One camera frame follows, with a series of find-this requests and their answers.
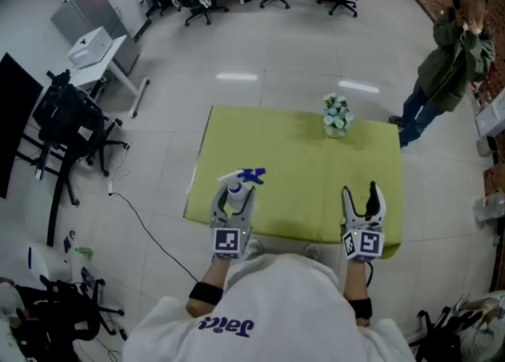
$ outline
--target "blue trigger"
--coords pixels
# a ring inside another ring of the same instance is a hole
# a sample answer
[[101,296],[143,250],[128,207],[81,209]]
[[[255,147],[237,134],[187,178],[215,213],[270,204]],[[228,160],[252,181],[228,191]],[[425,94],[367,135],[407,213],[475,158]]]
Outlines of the blue trigger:
[[259,176],[267,173],[267,171],[264,168],[254,170],[253,169],[243,169],[243,170],[244,170],[243,173],[237,175],[237,177],[241,177],[244,179],[243,182],[251,181],[257,183],[258,185],[262,185],[264,183],[264,181],[261,181],[258,178]]

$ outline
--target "green tablecloth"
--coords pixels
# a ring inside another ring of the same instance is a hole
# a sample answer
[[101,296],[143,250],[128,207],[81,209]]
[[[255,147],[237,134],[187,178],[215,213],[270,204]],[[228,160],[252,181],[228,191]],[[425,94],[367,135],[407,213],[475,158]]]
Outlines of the green tablecloth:
[[214,106],[204,134],[185,218],[210,223],[217,178],[264,167],[257,185],[253,232],[316,243],[340,243],[342,187],[364,213],[370,181],[387,203],[383,257],[402,240],[403,183],[398,130],[356,120],[348,135],[325,136],[319,114],[265,108]]

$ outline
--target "television screen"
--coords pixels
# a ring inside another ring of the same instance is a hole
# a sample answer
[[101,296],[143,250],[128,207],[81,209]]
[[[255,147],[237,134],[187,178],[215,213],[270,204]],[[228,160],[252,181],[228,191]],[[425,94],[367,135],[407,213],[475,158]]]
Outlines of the television screen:
[[2,145],[0,197],[6,198],[17,147],[43,87],[9,54],[5,54],[0,61],[0,83],[2,84],[3,109],[3,114],[0,114],[0,142]]

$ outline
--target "black arm strap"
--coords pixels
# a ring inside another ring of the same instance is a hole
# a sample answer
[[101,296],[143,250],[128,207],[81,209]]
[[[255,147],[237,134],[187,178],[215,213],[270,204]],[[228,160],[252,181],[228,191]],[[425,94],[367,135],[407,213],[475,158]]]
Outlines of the black arm strap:
[[372,317],[372,301],[369,299],[349,300],[349,304],[354,309],[357,319],[370,320]]
[[214,306],[219,303],[223,297],[223,290],[217,286],[209,285],[205,282],[198,282],[189,294],[189,299],[200,300],[205,303],[213,304]]

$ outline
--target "white vase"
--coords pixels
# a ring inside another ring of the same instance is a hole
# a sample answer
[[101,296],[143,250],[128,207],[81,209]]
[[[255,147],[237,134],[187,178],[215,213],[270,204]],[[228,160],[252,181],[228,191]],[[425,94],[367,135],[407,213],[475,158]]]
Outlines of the white vase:
[[325,126],[324,131],[326,132],[326,136],[330,138],[342,138],[346,135],[346,130],[345,129],[338,129],[334,128],[332,126]]

